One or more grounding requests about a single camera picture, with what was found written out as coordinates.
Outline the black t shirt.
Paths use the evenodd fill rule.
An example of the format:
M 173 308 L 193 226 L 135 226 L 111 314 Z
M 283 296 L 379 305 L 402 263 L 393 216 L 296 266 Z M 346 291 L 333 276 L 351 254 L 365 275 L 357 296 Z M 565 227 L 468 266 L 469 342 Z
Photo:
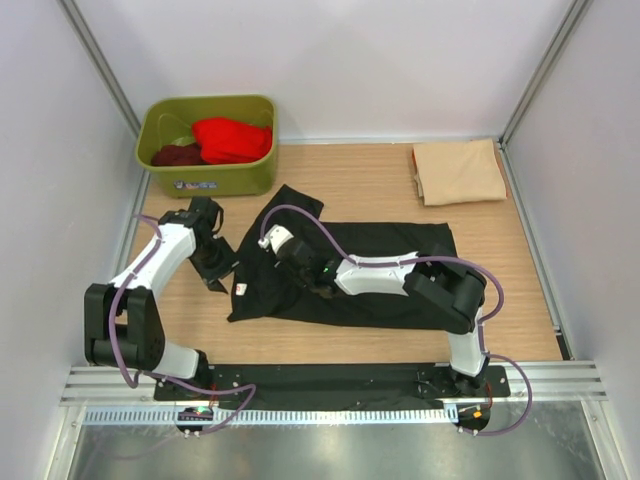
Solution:
M 324 325 L 465 333 L 453 266 L 414 265 L 415 247 L 454 254 L 446 224 L 313 225 L 323 203 L 282 186 L 237 250 L 228 321 L 271 317 Z

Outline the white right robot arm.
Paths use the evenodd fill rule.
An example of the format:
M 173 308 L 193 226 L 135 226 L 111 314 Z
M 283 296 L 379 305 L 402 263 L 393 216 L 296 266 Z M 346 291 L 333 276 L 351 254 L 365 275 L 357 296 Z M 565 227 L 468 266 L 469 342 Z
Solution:
M 347 252 L 325 227 L 334 248 L 322 254 L 281 224 L 263 230 L 260 248 L 275 265 L 314 295 L 335 304 L 360 297 L 393 299 L 417 310 L 393 327 L 440 330 L 449 343 L 449 380 L 461 395 L 472 396 L 487 382 L 489 363 L 482 340 L 482 312 L 489 275 L 438 244 L 396 256 L 366 257 Z

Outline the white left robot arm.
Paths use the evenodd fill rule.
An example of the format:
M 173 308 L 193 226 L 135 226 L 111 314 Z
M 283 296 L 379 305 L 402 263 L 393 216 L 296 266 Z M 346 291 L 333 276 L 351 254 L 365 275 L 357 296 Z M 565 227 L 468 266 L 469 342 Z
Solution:
M 191 400 L 204 398 L 212 375 L 204 352 L 166 339 L 157 300 L 178 267 L 191 263 L 205 287 L 225 293 L 222 283 L 238 264 L 219 235 L 224 210 L 209 197 L 194 197 L 186 209 L 153 220 L 139 219 L 154 236 L 132 264 L 106 284 L 94 283 L 84 295 L 84 350 L 87 361 L 121 370 L 132 387 L 140 373 L 177 379 Z

